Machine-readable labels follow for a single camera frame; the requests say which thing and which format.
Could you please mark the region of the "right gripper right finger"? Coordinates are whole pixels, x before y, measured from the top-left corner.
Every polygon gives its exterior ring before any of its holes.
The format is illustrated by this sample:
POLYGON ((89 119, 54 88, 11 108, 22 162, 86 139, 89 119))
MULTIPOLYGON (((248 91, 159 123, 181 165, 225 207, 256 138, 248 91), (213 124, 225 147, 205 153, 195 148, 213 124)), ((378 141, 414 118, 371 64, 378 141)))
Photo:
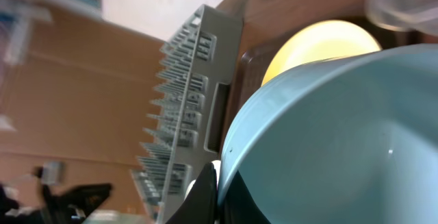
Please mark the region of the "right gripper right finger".
POLYGON ((270 224, 239 172, 235 174, 220 210, 221 224, 270 224))

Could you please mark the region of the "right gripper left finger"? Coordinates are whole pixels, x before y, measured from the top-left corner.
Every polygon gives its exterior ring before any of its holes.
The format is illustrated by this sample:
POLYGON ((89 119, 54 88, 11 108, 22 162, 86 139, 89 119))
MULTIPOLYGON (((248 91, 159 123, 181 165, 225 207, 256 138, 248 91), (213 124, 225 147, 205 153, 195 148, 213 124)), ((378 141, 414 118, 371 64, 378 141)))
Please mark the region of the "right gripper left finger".
POLYGON ((180 208, 169 218, 166 224, 214 224, 216 220, 216 204, 200 197, 184 200, 180 208))

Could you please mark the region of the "light blue bowl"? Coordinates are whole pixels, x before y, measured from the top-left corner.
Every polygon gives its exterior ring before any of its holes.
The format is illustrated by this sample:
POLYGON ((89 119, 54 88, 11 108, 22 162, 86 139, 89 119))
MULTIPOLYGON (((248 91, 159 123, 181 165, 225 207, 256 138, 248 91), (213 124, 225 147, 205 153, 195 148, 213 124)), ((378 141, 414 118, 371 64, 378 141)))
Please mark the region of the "light blue bowl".
POLYGON ((271 223, 437 222, 437 46, 294 67, 260 87, 222 150, 271 223))

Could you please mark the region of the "yellow plate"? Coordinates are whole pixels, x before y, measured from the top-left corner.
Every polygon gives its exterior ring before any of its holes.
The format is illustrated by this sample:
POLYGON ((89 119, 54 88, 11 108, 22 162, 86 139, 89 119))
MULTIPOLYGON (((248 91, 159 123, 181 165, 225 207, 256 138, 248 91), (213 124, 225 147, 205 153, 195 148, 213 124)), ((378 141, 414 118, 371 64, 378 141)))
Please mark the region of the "yellow plate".
POLYGON ((262 84, 277 75, 319 60, 337 60, 380 51, 377 39, 364 28, 341 20, 314 23, 294 34, 276 53, 262 84))

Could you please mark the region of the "pink bowl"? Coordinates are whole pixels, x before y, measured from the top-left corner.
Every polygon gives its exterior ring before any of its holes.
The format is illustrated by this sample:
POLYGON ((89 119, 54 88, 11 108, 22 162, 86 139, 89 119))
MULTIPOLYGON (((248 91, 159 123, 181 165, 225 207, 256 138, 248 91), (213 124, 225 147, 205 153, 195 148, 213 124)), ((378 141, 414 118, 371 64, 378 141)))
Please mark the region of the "pink bowl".
POLYGON ((218 182, 220 177, 220 160, 213 160, 204 165, 196 179, 193 179, 185 192, 184 200, 200 197, 215 202, 218 195, 218 182))

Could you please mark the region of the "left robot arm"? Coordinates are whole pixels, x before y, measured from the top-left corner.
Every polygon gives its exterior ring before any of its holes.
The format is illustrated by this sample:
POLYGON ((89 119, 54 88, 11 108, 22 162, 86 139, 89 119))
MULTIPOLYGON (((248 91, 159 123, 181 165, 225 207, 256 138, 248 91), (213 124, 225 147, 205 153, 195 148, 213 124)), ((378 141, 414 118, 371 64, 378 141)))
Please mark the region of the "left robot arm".
POLYGON ((38 166, 31 178, 37 179, 37 193, 42 198, 42 207, 26 212, 12 196, 12 185, 1 183, 1 222, 3 224, 73 224, 83 223, 111 195, 112 184, 77 185, 60 195, 51 190, 54 183, 62 180, 61 164, 38 166))

